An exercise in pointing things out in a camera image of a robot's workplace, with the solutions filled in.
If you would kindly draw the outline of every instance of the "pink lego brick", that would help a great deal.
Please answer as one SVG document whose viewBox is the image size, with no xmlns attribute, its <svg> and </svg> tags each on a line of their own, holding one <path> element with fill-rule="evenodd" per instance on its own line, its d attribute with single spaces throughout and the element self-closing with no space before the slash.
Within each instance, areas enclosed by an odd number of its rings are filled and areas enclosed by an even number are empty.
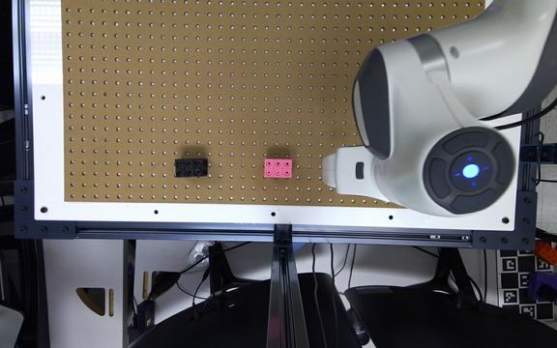
<svg viewBox="0 0 557 348">
<path fill-rule="evenodd" d="M 264 178 L 291 178 L 291 159 L 266 159 Z"/>
</svg>

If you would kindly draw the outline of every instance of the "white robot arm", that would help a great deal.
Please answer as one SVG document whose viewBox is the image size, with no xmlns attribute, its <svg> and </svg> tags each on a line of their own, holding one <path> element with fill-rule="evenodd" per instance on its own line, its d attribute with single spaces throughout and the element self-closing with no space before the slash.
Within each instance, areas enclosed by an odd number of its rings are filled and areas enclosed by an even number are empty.
<svg viewBox="0 0 557 348">
<path fill-rule="evenodd" d="M 557 1 L 494 0 L 478 17 L 373 49 L 353 90 L 365 146 L 324 159 L 324 182 L 433 216 L 493 204 L 514 154 L 480 121 L 527 111 L 557 83 Z"/>
</svg>

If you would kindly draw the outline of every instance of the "brown pegboard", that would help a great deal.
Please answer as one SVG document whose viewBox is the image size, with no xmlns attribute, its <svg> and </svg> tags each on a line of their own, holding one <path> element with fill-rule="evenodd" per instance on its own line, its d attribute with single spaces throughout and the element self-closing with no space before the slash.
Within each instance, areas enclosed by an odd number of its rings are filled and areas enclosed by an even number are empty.
<svg viewBox="0 0 557 348">
<path fill-rule="evenodd" d="M 321 180 L 325 156 L 361 144 L 360 63 L 483 8 L 62 0 L 66 200 L 387 206 Z M 176 159 L 199 157 L 207 178 L 174 177 Z M 293 159 L 293 177 L 264 179 L 266 157 Z"/>
</svg>

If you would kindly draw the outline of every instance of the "blue light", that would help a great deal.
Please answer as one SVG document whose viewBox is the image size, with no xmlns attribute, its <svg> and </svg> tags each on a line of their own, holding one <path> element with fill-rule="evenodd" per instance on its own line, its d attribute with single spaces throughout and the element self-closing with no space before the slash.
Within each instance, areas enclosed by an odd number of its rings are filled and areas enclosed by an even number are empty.
<svg viewBox="0 0 557 348">
<path fill-rule="evenodd" d="M 480 172 L 481 169 L 476 164 L 468 164 L 463 167 L 462 171 L 463 176 L 468 179 L 476 178 Z"/>
</svg>

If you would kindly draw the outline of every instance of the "white frame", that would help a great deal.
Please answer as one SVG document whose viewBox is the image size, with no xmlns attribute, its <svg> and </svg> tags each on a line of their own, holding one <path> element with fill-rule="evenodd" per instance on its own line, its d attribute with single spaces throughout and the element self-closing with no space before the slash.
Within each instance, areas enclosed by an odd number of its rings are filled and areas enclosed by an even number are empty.
<svg viewBox="0 0 557 348">
<path fill-rule="evenodd" d="M 302 225 L 514 230 L 516 180 L 491 207 L 462 217 L 409 209 L 245 204 L 66 202 L 61 0 L 27 0 L 30 112 L 33 115 L 36 220 L 291 223 Z M 502 122 L 518 120 L 520 115 Z M 516 154 L 520 129 L 505 130 Z M 41 207 L 47 207 L 41 213 Z"/>
</svg>

